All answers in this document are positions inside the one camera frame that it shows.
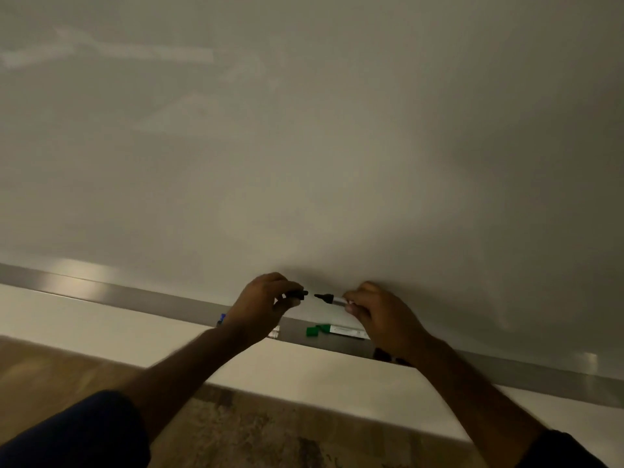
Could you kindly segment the dark blue left sleeve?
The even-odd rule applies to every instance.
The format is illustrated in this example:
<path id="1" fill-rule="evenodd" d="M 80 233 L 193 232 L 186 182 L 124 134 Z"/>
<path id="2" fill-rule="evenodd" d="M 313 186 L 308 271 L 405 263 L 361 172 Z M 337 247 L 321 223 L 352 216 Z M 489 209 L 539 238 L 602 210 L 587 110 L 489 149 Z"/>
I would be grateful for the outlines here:
<path id="1" fill-rule="evenodd" d="M 99 391 L 0 446 L 0 468 L 147 468 L 150 440 L 138 409 Z"/>

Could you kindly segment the person's right hand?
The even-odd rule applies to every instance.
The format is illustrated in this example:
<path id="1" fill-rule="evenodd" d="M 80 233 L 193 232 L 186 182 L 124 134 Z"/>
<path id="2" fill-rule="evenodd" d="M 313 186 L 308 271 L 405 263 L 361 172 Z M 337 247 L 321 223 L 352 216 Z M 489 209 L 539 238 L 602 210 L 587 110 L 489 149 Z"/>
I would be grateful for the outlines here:
<path id="1" fill-rule="evenodd" d="M 407 304 L 388 290 L 384 305 L 375 317 L 354 317 L 362 324 L 376 347 L 394 357 L 405 359 L 416 367 L 420 365 L 425 355 L 431 354 L 439 344 L 439 341 L 425 330 Z"/>

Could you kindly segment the person's left forearm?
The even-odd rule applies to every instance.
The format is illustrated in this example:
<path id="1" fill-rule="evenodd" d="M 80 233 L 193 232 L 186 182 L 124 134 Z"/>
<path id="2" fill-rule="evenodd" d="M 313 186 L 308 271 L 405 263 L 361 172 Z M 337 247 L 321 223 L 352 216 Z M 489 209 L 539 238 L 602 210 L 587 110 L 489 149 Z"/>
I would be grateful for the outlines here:
<path id="1" fill-rule="evenodd" d="M 254 344 L 243 328 L 222 325 L 145 369 L 121 387 L 138 410 L 149 442 L 224 364 Z"/>

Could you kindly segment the green whiteboard marker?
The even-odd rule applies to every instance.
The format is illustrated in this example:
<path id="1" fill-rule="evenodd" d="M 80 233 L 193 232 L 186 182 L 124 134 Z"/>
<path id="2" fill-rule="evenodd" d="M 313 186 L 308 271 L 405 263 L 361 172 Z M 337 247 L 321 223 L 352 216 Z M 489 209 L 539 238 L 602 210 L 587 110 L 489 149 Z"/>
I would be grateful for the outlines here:
<path id="1" fill-rule="evenodd" d="M 317 337 L 321 333 L 333 334 L 337 336 L 355 338 L 362 340 L 370 340 L 370 337 L 365 330 L 359 330 L 355 328 L 348 328 L 335 324 L 317 324 L 315 326 L 307 327 L 305 330 L 305 336 L 308 338 Z"/>

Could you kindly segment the blue whiteboard marker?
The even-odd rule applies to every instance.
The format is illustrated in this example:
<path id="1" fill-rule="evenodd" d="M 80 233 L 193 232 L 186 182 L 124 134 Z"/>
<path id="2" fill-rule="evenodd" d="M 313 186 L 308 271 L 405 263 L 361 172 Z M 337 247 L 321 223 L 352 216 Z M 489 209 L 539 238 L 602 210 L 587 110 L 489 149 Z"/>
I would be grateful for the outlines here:
<path id="1" fill-rule="evenodd" d="M 216 325 L 217 325 L 217 326 L 221 326 L 221 325 L 223 324 L 223 322 L 224 322 L 224 320 L 225 320 L 226 316 L 227 316 L 227 315 L 226 315 L 225 313 L 222 313 L 222 314 L 220 315 L 220 317 L 217 319 L 217 321 L 216 321 Z M 277 325 L 277 326 L 275 326 L 275 327 L 274 327 L 274 328 L 273 328 L 273 329 L 272 329 L 272 330 L 268 333 L 267 338 L 270 338 L 270 339 L 277 339 L 277 338 L 278 338 L 278 336 L 279 336 L 279 332 L 280 332 L 280 325 Z"/>

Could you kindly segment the black capped marker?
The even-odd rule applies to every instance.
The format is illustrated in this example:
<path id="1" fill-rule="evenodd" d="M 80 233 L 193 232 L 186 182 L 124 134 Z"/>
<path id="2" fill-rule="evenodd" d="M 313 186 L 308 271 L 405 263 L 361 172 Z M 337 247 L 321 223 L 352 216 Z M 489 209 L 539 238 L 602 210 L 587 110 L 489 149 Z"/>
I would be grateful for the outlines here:
<path id="1" fill-rule="evenodd" d="M 409 362 L 407 362 L 405 359 L 394 357 L 391 354 L 387 353 L 386 351 L 383 351 L 381 348 L 378 348 L 378 347 L 376 347 L 375 350 L 373 351 L 372 358 L 373 360 L 376 360 L 376 361 L 388 362 L 388 363 L 398 364 L 401 366 L 412 368 L 412 365 Z"/>

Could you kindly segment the person's left hand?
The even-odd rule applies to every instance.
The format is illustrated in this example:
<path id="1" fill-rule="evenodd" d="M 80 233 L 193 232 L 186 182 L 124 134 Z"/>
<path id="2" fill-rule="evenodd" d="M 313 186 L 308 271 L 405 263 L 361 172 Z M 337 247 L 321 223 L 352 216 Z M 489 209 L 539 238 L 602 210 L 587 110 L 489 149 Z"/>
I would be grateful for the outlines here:
<path id="1" fill-rule="evenodd" d="M 263 275 L 248 283 L 219 327 L 220 340 L 238 351 L 267 337 L 286 311 L 274 311 L 263 290 Z"/>

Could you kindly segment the white whiteboard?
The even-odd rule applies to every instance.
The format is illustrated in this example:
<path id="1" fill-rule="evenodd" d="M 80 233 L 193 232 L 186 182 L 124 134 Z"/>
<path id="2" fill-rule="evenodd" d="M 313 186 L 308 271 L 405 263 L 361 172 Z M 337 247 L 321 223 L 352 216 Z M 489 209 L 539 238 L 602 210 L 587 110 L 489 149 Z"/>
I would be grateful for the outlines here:
<path id="1" fill-rule="evenodd" d="M 0 262 L 624 379 L 624 0 L 0 0 Z"/>

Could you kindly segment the metal whiteboard tray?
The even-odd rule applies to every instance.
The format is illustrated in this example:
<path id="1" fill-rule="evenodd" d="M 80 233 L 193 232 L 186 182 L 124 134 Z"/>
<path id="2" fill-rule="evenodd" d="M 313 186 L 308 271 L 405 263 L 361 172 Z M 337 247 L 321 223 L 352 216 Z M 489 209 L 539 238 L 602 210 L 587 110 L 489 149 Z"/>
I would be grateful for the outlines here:
<path id="1" fill-rule="evenodd" d="M 2 263 L 0 284 L 207 326 L 216 325 L 217 319 L 226 311 L 222 305 L 195 299 Z M 277 340 L 373 360 L 375 346 L 368 340 L 323 333 L 308 338 L 305 330 L 312 325 L 312 322 L 285 318 Z M 587 371 L 548 368 L 466 351 L 459 353 L 495 384 L 624 409 L 624 379 L 598 376 Z"/>

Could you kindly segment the dark blue right sleeve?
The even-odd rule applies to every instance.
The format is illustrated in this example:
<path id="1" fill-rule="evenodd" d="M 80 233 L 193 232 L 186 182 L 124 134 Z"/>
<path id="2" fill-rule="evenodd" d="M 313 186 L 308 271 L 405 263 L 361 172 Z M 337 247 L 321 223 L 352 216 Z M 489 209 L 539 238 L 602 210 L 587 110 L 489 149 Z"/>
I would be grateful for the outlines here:
<path id="1" fill-rule="evenodd" d="M 546 430 L 536 438 L 515 468 L 607 468 L 570 434 Z"/>

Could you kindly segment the person's right forearm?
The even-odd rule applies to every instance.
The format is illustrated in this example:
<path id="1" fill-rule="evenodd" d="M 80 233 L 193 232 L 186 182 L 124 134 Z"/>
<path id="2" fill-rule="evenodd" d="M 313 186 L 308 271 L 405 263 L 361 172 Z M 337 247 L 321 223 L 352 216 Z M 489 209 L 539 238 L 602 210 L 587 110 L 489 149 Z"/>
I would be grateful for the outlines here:
<path id="1" fill-rule="evenodd" d="M 404 359 L 441 396 L 489 468 L 515 468 L 547 431 L 448 344 L 430 334 L 411 342 Z"/>

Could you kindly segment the dark blue sleeve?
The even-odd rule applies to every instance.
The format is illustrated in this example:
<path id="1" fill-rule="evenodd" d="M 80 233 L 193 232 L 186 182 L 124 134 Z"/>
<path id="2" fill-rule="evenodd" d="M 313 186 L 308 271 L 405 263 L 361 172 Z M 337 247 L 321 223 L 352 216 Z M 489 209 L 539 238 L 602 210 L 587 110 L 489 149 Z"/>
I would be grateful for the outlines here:
<path id="1" fill-rule="evenodd" d="M 99 391 L 0 446 L 0 468 L 147 468 L 150 440 L 138 409 Z"/>
<path id="2" fill-rule="evenodd" d="M 607 468 L 570 434 L 546 430 L 536 438 L 515 468 Z"/>

